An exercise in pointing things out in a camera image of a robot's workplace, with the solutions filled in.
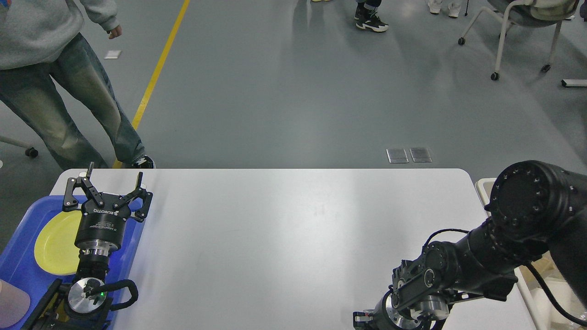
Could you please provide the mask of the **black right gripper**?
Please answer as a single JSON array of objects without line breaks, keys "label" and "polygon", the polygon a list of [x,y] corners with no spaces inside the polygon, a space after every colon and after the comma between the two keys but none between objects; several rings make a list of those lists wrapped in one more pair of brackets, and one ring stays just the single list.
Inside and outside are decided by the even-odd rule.
[{"label": "black right gripper", "polygon": [[355,330],[417,330],[418,322],[403,318],[394,309],[392,294],[385,294],[372,311],[353,312]]}]

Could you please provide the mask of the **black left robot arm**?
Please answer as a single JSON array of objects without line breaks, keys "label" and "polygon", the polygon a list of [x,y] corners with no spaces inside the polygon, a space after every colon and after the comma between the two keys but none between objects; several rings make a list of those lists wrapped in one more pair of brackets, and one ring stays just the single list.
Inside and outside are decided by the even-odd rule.
[{"label": "black left robot arm", "polygon": [[126,278],[107,279],[113,253],[123,248],[129,220],[142,223],[149,212],[153,193],[136,186],[124,196],[99,192],[90,181],[94,163],[86,173],[69,178],[61,203],[64,212],[80,211],[74,246],[79,263],[73,280],[56,279],[24,322],[24,330],[105,330],[111,312],[132,306],[138,300],[136,284]]}]

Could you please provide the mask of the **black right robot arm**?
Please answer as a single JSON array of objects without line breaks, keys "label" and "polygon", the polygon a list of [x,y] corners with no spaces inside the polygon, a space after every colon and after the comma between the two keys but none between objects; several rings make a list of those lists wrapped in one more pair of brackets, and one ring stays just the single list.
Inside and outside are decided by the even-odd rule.
[{"label": "black right robot arm", "polygon": [[517,283],[514,270],[527,267],[552,305],[561,307],[532,266],[550,252],[560,273],[586,304],[585,175],[536,160],[515,163],[495,180],[491,215],[465,231],[459,242],[428,239],[420,256],[393,270],[392,284],[374,309],[354,312],[356,330],[440,330],[455,303],[487,298],[506,301]]}]

